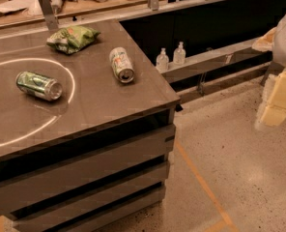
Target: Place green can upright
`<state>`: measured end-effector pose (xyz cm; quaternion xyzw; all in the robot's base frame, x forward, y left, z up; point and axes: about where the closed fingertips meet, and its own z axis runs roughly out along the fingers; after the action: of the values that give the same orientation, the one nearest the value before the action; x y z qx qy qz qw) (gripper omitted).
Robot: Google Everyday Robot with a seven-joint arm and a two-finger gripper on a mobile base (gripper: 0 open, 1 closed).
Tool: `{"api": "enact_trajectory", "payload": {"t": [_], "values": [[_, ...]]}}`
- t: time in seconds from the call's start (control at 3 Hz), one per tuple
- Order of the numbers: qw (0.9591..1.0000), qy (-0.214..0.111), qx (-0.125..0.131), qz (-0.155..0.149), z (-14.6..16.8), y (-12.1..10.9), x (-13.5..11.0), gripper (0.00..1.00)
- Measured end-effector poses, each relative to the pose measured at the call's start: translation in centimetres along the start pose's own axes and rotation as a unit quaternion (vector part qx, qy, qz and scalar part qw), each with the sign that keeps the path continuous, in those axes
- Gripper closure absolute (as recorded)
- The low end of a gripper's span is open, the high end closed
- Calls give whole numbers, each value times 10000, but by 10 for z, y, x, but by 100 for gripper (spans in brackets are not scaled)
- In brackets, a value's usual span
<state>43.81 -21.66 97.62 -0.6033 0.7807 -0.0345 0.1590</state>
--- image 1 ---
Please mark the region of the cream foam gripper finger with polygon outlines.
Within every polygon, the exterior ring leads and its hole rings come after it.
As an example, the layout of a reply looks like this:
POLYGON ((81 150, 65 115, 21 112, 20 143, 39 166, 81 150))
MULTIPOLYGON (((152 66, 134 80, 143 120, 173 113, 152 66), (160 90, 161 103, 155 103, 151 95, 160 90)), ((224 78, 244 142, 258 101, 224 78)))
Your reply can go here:
POLYGON ((286 119, 286 68, 279 75, 270 74, 266 80, 259 105, 255 128, 271 129, 286 119))
POLYGON ((264 36, 258 38, 253 44, 252 48, 257 51, 266 52, 272 51, 273 38, 276 28, 272 28, 264 36))

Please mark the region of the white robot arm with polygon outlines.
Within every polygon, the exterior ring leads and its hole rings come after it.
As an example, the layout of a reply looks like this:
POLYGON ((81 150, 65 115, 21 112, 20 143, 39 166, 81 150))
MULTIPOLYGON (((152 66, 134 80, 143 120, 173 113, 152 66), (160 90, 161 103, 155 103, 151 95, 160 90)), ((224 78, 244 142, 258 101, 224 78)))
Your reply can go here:
POLYGON ((262 93, 255 127, 257 130, 280 126, 286 119, 286 15, 277 26, 252 45, 254 50, 270 51, 272 60, 284 68, 280 74, 269 74, 262 93))

